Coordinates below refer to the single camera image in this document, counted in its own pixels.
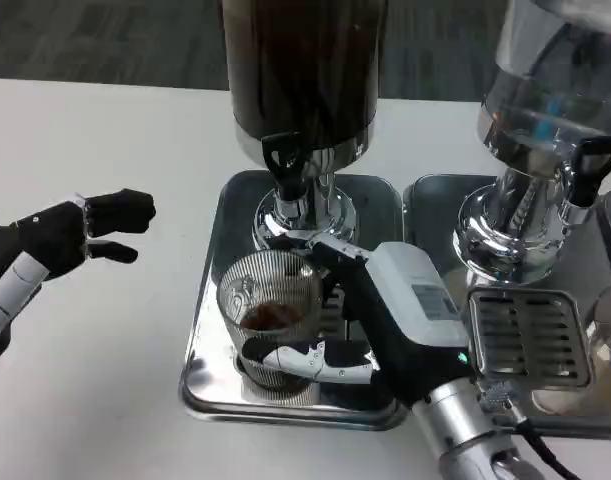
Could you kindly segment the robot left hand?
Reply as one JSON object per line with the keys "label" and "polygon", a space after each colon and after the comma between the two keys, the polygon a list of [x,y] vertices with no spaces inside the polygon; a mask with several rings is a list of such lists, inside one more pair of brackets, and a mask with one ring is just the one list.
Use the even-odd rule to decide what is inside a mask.
{"label": "robot left hand", "polygon": [[111,233],[143,234],[156,215],[149,193],[77,195],[8,225],[0,224],[0,357],[11,342],[11,325],[42,285],[88,259],[132,264],[138,252],[108,241]]}

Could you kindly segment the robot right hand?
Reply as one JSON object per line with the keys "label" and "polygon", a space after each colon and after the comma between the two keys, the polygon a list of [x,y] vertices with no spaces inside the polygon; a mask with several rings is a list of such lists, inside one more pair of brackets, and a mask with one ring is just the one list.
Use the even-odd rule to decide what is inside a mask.
{"label": "robot right hand", "polygon": [[405,242],[370,251],[330,234],[283,234],[280,246],[305,247],[344,292],[364,342],[265,340],[242,347],[245,359],[317,383],[379,385],[411,407],[432,391],[469,379],[469,337],[428,254]]}

